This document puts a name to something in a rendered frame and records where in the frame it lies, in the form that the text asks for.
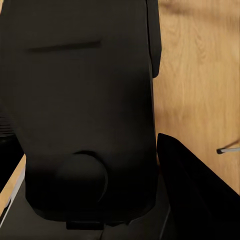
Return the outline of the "digital camera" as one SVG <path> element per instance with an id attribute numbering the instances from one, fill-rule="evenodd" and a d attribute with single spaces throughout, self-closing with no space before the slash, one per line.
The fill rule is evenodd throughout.
<path id="1" fill-rule="evenodd" d="M 104 230 L 154 208 L 161 54 L 158 0 L 3 0 L 0 139 L 37 215 Z"/>

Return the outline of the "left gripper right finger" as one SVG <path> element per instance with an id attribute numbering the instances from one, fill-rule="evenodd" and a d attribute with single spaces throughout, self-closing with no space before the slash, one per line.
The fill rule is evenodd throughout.
<path id="1" fill-rule="evenodd" d="M 240 195 L 175 137 L 156 150 L 178 240 L 240 240 Z"/>

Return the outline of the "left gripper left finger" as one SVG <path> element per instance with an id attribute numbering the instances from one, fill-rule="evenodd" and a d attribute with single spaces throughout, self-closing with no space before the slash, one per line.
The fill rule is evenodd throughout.
<path id="1" fill-rule="evenodd" d="M 0 138 L 0 193 L 24 154 L 16 134 Z"/>

